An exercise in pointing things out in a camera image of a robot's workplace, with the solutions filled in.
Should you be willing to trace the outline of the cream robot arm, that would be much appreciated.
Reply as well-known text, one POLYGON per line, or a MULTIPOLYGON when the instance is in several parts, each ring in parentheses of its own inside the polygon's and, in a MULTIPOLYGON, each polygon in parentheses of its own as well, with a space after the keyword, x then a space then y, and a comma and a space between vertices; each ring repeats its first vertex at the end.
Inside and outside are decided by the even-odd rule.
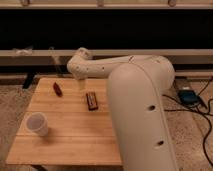
POLYGON ((86 48, 67 63, 78 79, 105 78, 107 101, 124 171, 179 171, 162 94, 174 81, 171 62, 158 55, 94 60, 86 48))

